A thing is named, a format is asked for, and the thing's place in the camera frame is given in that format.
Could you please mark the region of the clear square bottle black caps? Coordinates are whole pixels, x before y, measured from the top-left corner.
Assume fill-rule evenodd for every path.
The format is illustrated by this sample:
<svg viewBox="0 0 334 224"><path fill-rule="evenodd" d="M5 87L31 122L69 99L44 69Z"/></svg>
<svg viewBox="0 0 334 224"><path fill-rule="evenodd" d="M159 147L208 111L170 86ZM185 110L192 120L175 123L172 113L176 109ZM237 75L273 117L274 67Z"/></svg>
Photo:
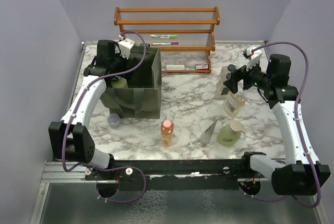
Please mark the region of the clear square bottle black caps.
<svg viewBox="0 0 334 224"><path fill-rule="evenodd" d="M227 80L228 73L230 73L235 69L236 66L233 64L221 68L221 72L218 76L218 82L215 90L215 97L217 99L225 99L227 97L229 89L224 85L224 82Z"/></svg>

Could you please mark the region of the green lotion pump bottle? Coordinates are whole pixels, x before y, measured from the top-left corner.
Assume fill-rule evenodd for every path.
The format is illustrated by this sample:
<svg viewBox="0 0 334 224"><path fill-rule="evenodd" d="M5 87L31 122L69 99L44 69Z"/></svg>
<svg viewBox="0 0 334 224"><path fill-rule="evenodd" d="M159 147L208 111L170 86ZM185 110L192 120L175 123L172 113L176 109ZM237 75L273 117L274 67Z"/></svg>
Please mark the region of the green lotion pump bottle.
<svg viewBox="0 0 334 224"><path fill-rule="evenodd" d="M128 88L127 80L124 77L120 77L120 76L112 77L111 87L113 87L113 88Z"/></svg>

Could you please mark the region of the green canvas bag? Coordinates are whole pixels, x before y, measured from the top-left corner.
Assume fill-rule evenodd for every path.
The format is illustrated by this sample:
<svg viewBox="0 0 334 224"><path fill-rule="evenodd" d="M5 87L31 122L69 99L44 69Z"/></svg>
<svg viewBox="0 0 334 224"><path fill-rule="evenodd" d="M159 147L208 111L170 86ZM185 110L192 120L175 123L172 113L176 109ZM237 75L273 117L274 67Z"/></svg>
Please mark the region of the green canvas bag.
<svg viewBox="0 0 334 224"><path fill-rule="evenodd" d="M127 88L108 87L102 104L124 118L159 119L161 111L162 67L159 48L146 48L143 63L124 75Z"/></svg>

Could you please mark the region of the orange bottle pink cap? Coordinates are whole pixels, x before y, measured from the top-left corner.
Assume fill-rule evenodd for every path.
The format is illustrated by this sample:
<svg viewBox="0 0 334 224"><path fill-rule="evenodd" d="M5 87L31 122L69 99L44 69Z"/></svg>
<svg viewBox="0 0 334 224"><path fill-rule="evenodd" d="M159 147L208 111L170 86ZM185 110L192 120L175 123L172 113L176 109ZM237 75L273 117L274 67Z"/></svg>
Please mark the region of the orange bottle pink cap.
<svg viewBox="0 0 334 224"><path fill-rule="evenodd" d="M163 121L163 123L161 124L161 141L164 146L169 147L172 145L173 130L174 124L172 121Z"/></svg>

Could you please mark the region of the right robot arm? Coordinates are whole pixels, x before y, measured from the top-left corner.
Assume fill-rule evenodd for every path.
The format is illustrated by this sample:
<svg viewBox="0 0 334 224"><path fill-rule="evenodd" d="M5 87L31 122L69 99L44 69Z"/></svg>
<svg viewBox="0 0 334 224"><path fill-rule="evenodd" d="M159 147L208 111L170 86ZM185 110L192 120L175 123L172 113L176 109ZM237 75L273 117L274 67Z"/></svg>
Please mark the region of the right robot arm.
<svg viewBox="0 0 334 224"><path fill-rule="evenodd" d="M329 178L330 168L321 164L313 153L303 123L299 91L288 84L290 67L290 58L281 54L270 56L265 72L258 58L241 68L228 66L224 85L232 93L238 92L239 81L243 81L244 90L256 87L264 92L279 124L285 150L285 164L270 159L263 152L246 152L241 159L240 172L247 178L260 173L271 181L278 195L314 196Z"/></svg>

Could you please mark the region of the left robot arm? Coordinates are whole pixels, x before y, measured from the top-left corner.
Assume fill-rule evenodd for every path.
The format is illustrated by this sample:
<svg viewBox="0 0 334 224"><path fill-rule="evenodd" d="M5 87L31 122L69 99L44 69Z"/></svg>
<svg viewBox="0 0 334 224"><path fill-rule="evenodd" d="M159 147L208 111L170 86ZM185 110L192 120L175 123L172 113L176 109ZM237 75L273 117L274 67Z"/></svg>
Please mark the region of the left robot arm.
<svg viewBox="0 0 334 224"><path fill-rule="evenodd" d="M136 69L126 69L135 41L122 37L120 41L100 40L97 54L84 70L81 88L66 114L58 122L49 125L52 151L61 159L64 171L70 172L66 161L76 165L95 167L103 179L115 174L112 154L102 152L88 131L93 111L111 78L128 74Z"/></svg>

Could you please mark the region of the amber mouthwash bottle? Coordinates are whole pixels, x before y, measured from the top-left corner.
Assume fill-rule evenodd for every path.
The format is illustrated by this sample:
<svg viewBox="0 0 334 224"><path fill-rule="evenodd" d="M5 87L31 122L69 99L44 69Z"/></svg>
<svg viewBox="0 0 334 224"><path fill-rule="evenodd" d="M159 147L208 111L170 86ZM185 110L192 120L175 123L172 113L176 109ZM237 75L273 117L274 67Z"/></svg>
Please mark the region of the amber mouthwash bottle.
<svg viewBox="0 0 334 224"><path fill-rule="evenodd" d="M228 92L227 97L223 103L223 108L225 113L229 117L236 117L239 110L245 104L245 96L243 95L243 89L240 88L237 93Z"/></svg>

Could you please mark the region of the red card box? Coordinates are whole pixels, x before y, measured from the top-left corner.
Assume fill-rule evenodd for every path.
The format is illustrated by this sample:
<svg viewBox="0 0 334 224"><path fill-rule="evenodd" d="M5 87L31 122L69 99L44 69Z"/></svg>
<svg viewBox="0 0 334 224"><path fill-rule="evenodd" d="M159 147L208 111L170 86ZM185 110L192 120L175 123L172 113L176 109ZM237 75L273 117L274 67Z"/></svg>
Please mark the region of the red card box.
<svg viewBox="0 0 334 224"><path fill-rule="evenodd" d="M207 63L199 63L199 64L195 64L195 69L196 70L208 70L209 66Z"/></svg>

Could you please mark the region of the green marker pen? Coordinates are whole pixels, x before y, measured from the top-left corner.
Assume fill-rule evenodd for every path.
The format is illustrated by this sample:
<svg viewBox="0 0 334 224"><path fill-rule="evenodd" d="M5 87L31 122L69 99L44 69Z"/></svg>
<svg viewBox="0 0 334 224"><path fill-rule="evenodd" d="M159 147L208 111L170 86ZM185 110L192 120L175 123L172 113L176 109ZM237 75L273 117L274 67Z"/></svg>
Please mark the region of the green marker pen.
<svg viewBox="0 0 334 224"><path fill-rule="evenodd" d="M177 38L176 34L151 34L150 35L151 38L157 38L157 39L175 39Z"/></svg>

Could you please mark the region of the magenta marker pen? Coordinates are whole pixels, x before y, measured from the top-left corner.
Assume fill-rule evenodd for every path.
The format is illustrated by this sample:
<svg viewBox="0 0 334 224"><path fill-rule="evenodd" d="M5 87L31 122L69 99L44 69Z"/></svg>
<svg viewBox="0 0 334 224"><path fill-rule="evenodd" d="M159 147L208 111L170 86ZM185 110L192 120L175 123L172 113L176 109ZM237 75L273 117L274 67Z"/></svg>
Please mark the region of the magenta marker pen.
<svg viewBox="0 0 334 224"><path fill-rule="evenodd" d="M152 43L151 46L162 46L162 45L178 45L179 42L159 42L159 43Z"/></svg>

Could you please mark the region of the small blue cup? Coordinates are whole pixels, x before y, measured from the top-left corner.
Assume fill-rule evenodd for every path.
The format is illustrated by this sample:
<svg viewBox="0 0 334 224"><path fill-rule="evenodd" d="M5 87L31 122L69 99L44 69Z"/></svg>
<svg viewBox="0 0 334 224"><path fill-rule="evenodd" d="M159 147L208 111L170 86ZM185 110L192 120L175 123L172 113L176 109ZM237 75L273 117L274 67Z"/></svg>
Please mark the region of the small blue cup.
<svg viewBox="0 0 334 224"><path fill-rule="evenodd" d="M109 126L111 128L118 128L121 124L121 118L118 114L116 113L111 113L108 117L107 117L107 123L109 124Z"/></svg>

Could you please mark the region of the green soap pump dispenser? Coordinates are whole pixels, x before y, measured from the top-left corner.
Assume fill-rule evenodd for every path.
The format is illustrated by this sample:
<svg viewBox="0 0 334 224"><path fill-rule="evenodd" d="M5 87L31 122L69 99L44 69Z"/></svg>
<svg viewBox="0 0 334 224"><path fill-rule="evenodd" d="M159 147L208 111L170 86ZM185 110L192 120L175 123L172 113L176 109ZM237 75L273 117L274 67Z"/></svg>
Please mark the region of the green soap pump dispenser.
<svg viewBox="0 0 334 224"><path fill-rule="evenodd" d="M226 147L233 146L245 132L245 128L240 121L232 120L229 124L220 129L217 134L217 142Z"/></svg>

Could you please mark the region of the wooden shelf rack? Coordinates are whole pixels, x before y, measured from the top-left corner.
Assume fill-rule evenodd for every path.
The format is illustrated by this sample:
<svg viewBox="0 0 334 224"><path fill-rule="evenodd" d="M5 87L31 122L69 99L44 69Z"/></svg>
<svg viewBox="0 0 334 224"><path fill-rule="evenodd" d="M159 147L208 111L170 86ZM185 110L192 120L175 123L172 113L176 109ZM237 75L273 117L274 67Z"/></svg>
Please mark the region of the wooden shelf rack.
<svg viewBox="0 0 334 224"><path fill-rule="evenodd" d="M212 71L211 52L216 48L214 29L220 24L218 7L210 8L120 8L116 7L113 22L120 32L134 30L146 37L148 44L179 42L178 45L152 46L161 51L203 52L205 59L195 64L207 63L208 70L196 70L195 64L184 70L166 70L169 74L195 74ZM151 38L151 34L176 34L175 39Z"/></svg>

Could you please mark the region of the silver foil pouch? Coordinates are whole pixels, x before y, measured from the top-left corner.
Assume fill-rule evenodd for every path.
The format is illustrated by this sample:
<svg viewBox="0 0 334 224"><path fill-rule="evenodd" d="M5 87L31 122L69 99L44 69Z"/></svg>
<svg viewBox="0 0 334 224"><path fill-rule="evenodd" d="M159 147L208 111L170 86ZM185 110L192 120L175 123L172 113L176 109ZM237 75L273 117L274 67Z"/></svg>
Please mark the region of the silver foil pouch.
<svg viewBox="0 0 334 224"><path fill-rule="evenodd" d="M217 124L217 119L209 126L207 127L207 129L202 133L199 142L203 145L203 146L207 146L211 140L211 137L214 133L214 129L215 126Z"/></svg>

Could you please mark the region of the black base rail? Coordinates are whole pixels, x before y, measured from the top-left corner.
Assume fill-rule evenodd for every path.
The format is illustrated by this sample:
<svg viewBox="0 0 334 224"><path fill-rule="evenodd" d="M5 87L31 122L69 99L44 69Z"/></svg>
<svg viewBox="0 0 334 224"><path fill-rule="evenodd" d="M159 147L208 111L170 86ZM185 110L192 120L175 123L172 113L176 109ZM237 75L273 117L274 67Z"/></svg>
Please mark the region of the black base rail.
<svg viewBox="0 0 334 224"><path fill-rule="evenodd" d="M113 171L93 169L85 176L103 196L120 191L239 190L257 195L263 176L247 172L240 159L116 160Z"/></svg>

